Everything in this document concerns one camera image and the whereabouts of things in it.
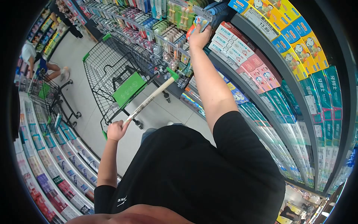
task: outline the wire basket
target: wire basket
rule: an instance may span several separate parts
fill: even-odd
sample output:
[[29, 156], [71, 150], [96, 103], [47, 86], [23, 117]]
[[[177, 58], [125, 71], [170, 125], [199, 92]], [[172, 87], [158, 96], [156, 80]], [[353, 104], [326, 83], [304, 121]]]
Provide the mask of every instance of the wire basket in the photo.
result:
[[59, 85], [46, 76], [46, 61], [40, 58], [39, 68], [33, 76], [28, 95], [34, 105], [34, 112], [42, 134], [56, 133], [62, 118]]
[[106, 125], [153, 81], [157, 70], [143, 52], [131, 49], [111, 34], [85, 55], [83, 64]]

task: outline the floor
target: floor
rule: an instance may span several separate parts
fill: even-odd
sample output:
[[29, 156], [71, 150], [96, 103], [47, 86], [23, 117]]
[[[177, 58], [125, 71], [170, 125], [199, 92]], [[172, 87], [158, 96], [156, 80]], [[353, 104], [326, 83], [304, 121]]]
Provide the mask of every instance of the floor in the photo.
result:
[[[60, 45], [53, 53], [50, 63], [56, 63], [59, 67], [68, 66], [71, 70], [70, 79], [72, 85], [68, 85], [63, 90], [66, 100], [72, 109], [81, 112], [79, 119], [71, 118], [71, 121], [77, 121], [76, 131], [80, 137], [92, 148], [99, 156], [102, 156], [106, 140], [102, 134], [100, 121], [102, 115], [93, 94], [90, 90], [82, 58], [95, 45], [94, 42], [84, 37], [76, 39], [71, 33], [68, 33]], [[126, 110], [131, 113], [134, 111], [154, 90], [154, 84], [147, 86], [129, 105]], [[170, 96], [171, 103], [168, 103], [163, 95], [158, 95], [136, 119], [144, 124], [144, 129], [140, 130], [134, 123], [130, 124], [125, 136], [120, 140], [117, 151], [117, 172], [124, 175], [130, 162], [135, 156], [139, 146], [142, 133], [148, 128], [160, 128], [169, 121], [174, 123], [183, 123], [186, 126], [200, 132], [206, 139], [215, 145], [213, 136], [205, 120], [184, 105], [179, 99]], [[69, 109], [63, 104], [64, 110], [69, 114]], [[114, 120], [125, 120], [127, 116], [120, 113]]]

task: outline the logo on shirt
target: logo on shirt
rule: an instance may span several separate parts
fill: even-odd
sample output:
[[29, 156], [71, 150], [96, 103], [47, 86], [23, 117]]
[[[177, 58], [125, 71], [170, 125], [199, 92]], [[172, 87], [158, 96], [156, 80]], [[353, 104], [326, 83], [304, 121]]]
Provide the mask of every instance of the logo on shirt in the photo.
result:
[[120, 203], [119, 205], [117, 205], [117, 207], [120, 206], [120, 205], [123, 205], [124, 202], [126, 202], [126, 200], [127, 200], [126, 198], [127, 198], [127, 195], [126, 195], [126, 197], [118, 198], [117, 202], [122, 202], [122, 203]]

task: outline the man's arm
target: man's arm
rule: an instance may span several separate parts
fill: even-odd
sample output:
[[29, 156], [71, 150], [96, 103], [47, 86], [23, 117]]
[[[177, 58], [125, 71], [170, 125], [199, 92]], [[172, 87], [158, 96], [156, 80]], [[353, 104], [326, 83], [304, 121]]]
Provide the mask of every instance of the man's arm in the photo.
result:
[[34, 75], [34, 63], [35, 63], [34, 57], [30, 56], [29, 63], [30, 63], [30, 78], [32, 78], [32, 76]]
[[123, 129], [122, 124], [123, 120], [120, 120], [108, 126], [107, 143], [98, 167], [97, 187], [101, 185], [117, 187], [117, 146], [118, 141], [126, 133], [129, 122]]
[[198, 24], [190, 36], [190, 57], [206, 120], [211, 133], [213, 133], [216, 121], [223, 114], [229, 111], [238, 111], [238, 109], [227, 84], [203, 51], [203, 47], [210, 38], [211, 27], [207, 26], [202, 33], [199, 33], [199, 30], [200, 25]]

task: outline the black t-shirt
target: black t-shirt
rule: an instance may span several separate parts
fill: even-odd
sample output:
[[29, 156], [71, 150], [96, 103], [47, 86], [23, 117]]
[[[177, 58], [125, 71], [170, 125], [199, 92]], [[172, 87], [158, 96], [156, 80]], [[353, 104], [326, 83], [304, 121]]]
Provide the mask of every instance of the black t-shirt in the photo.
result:
[[242, 115], [215, 123], [217, 148], [199, 132], [165, 126], [140, 146], [117, 188], [95, 189], [95, 213], [136, 204], [163, 206], [200, 223], [274, 223], [285, 182]]

